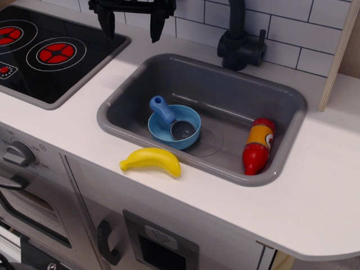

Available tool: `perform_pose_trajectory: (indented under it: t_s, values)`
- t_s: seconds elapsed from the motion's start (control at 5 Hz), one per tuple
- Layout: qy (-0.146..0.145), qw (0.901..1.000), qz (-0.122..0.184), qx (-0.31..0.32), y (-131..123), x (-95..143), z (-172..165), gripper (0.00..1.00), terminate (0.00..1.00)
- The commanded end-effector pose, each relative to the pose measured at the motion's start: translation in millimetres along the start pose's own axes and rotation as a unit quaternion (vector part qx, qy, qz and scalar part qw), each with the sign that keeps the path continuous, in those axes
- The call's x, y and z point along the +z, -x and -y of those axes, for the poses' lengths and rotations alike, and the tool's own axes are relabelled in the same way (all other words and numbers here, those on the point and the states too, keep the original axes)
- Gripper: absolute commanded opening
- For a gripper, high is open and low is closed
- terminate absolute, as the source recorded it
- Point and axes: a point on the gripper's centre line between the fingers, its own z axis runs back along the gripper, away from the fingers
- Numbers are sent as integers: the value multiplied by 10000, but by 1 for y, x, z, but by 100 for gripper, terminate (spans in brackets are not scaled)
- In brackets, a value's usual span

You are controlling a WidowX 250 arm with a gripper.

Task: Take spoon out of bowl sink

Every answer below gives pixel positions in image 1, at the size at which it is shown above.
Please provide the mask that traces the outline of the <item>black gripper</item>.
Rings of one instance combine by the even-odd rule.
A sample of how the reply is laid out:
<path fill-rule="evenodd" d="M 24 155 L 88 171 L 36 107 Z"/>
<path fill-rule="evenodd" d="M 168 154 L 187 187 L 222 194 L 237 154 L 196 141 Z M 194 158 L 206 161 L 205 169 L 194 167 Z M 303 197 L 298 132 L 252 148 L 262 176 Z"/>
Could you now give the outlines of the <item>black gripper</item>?
<path fill-rule="evenodd" d="M 176 10 L 176 1 L 88 1 L 89 9 L 97 13 L 101 29 L 107 39 L 114 39 L 115 16 L 113 12 L 151 14 L 150 37 L 157 42 L 165 20 Z"/>

